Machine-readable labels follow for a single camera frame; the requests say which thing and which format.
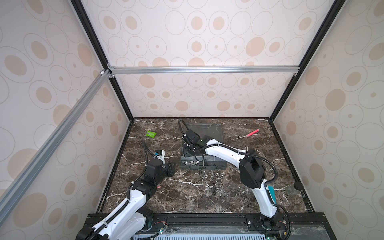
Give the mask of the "black round knob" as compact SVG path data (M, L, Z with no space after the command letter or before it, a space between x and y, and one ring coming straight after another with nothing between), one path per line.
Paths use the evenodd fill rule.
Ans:
M293 184L293 186L294 186L294 189L296 190L296 191L302 191L303 189L304 189L304 186L303 186L303 184L301 183L301 182L295 182L294 184Z

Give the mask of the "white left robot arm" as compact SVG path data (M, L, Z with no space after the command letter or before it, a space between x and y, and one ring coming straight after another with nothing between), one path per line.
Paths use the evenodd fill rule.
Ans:
M77 240L129 240L136 232L149 229L153 212L145 208L165 178L174 175L171 163L154 158L131 183L127 197L109 215L92 227L83 227Z

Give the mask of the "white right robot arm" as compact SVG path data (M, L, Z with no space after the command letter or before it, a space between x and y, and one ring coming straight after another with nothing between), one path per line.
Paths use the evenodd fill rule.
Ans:
M218 157L237 167L241 182L252 190L261 215L269 219L275 217L277 206L268 185L274 183L279 175L277 168L270 161L256 153L230 147L211 137L200 137L191 129L182 133L182 138L188 154Z

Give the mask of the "clear green packet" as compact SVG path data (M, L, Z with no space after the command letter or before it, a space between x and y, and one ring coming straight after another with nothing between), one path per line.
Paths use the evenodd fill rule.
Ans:
M284 188L284 191L285 191L285 194L287 196L296 196L301 192L301 191L297 190L294 185L286 186Z

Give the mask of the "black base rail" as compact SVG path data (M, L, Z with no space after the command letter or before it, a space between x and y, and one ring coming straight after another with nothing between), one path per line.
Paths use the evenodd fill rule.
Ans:
M120 240L334 240L325 214L293 213L271 230L260 214L135 214Z

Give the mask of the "silver aluminium frame bar back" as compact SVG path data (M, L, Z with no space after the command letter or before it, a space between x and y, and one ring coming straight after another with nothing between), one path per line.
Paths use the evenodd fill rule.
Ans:
M113 74L297 73L299 66L111 67Z

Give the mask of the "green snack packet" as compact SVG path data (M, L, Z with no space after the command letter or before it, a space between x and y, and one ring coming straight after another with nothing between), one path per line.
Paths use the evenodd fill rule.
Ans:
M157 135L157 133L152 132L152 131L147 131L146 136L149 138L154 138Z

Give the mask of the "silver aluminium frame bar left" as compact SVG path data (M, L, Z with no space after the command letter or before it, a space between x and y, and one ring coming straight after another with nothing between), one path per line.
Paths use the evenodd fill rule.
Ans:
M104 70L90 85L87 91L77 101L72 109L68 112L59 126L50 135L42 147L36 152L31 161L26 165L23 171L13 181L1 199L1 225L4 224L10 213L16 207L22 196L28 190L30 185L36 179L48 160L51 158L55 150L63 141L69 130L73 127L85 108L89 105L103 83L111 75L111 70Z

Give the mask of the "silver aluminium frame bar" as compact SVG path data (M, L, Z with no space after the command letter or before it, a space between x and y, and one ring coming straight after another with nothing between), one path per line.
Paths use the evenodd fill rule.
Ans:
M51 158L55 150L63 141L69 130L73 127L85 108L89 105L103 83L111 75L111 70L104 70L90 85L87 91L77 101L72 109L68 112L59 126L50 135L42 147L36 152L31 161L26 165L23 171L13 181L1 199L1 225L4 224L10 213L16 207L22 196L28 190L30 185L36 179L48 160Z
M297 73L299 66L111 67L113 74Z

